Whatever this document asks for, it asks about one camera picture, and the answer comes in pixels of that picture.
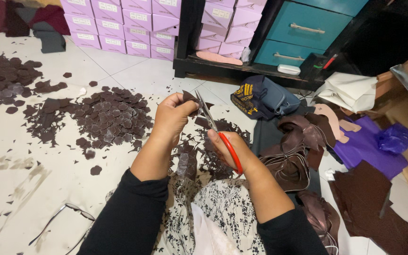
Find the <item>person's left hand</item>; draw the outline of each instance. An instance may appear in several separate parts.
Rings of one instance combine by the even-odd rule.
[[[182,93],[174,93],[163,100],[157,107],[152,136],[165,139],[176,146],[184,126],[188,123],[190,113],[196,111],[199,105],[194,101],[184,103]]]

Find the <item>red scissor handle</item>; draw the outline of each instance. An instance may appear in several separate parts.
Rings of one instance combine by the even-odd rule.
[[[234,148],[232,147],[231,143],[229,142],[229,140],[226,138],[226,136],[223,133],[218,132],[218,135],[220,136],[221,140],[223,140],[223,143],[224,145],[226,145],[226,148],[228,148],[228,151],[231,154],[231,157],[233,158],[235,165],[237,166],[237,169],[233,168],[234,171],[237,174],[241,175],[243,173],[242,164],[240,164],[240,160],[238,159]]]

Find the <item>blue plastic bag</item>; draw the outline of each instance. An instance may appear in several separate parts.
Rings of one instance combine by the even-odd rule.
[[[377,136],[378,148],[384,151],[400,154],[408,149],[408,128],[395,123],[387,129],[381,130]]]

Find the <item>scissors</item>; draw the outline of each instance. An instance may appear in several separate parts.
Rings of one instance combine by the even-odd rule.
[[[229,140],[226,138],[226,136],[223,133],[220,133],[217,129],[217,125],[215,124],[215,121],[212,118],[212,115],[210,114],[210,111],[208,110],[207,105],[205,104],[205,101],[203,100],[203,97],[201,96],[200,92],[196,90],[196,96],[198,97],[198,100],[201,101],[202,104],[202,112],[204,113],[205,118],[207,119],[207,123],[210,126],[211,129],[215,130],[217,134],[220,136],[221,140],[223,141],[224,145],[228,149],[229,153],[231,154],[231,157],[234,160],[235,165],[237,166],[237,169],[233,168],[233,170],[238,174],[242,175],[243,169],[242,165],[240,164],[240,160],[237,157],[237,154],[235,153],[234,148],[232,147],[231,143]]]

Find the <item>drawer handle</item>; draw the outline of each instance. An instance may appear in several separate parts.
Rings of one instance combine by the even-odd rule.
[[[284,58],[284,59],[288,59],[288,60],[298,60],[298,61],[304,61],[305,59],[302,59],[301,56],[298,56],[298,58],[294,58],[294,57],[289,57],[289,56],[284,56],[284,55],[280,55],[278,52],[276,54],[274,54],[275,57],[279,57],[279,58]]]
[[[308,28],[308,27],[303,27],[303,26],[299,26],[299,25],[297,25],[297,24],[295,24],[295,23],[292,23],[292,24],[291,24],[291,27],[292,27],[292,28],[301,29],[301,30],[306,30],[306,31],[309,31],[309,32],[314,32],[314,33],[320,33],[320,34],[325,33],[324,30],[312,29],[312,28]]]

